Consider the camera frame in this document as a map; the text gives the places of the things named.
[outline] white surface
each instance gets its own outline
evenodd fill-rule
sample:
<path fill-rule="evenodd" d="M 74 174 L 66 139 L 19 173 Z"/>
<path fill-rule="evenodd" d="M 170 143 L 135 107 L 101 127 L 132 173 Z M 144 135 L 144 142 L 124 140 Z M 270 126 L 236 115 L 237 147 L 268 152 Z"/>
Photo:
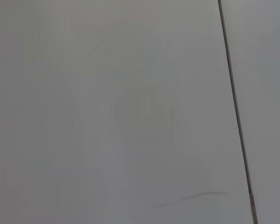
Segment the white surface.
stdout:
<path fill-rule="evenodd" d="M 252 223 L 216 1 L 0 1 L 9 223 Z"/>
<path fill-rule="evenodd" d="M 280 224 L 280 0 L 222 0 L 260 224 Z"/>

